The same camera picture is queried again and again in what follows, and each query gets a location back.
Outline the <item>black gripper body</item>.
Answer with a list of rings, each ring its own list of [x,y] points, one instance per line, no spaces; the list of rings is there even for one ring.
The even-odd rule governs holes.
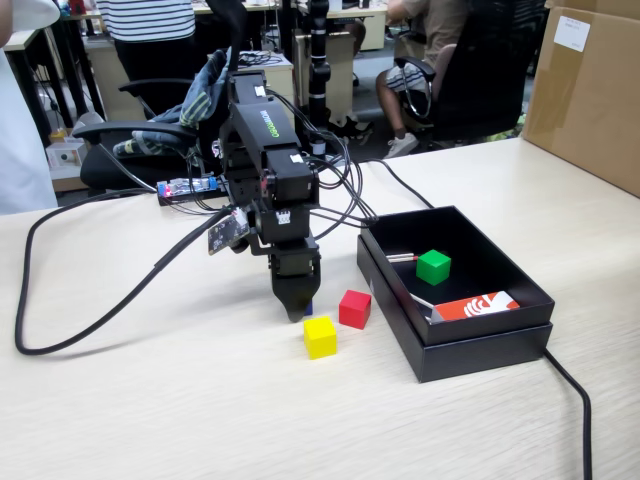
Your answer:
[[[319,276],[319,246],[312,236],[263,245],[257,235],[249,236],[251,253],[267,256],[272,273],[283,277]]]

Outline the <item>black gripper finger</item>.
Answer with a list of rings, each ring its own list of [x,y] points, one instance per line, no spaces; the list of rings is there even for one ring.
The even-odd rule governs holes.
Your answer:
[[[290,322],[296,323],[308,315],[320,282],[321,277],[318,274],[272,276],[273,293],[283,305]]]

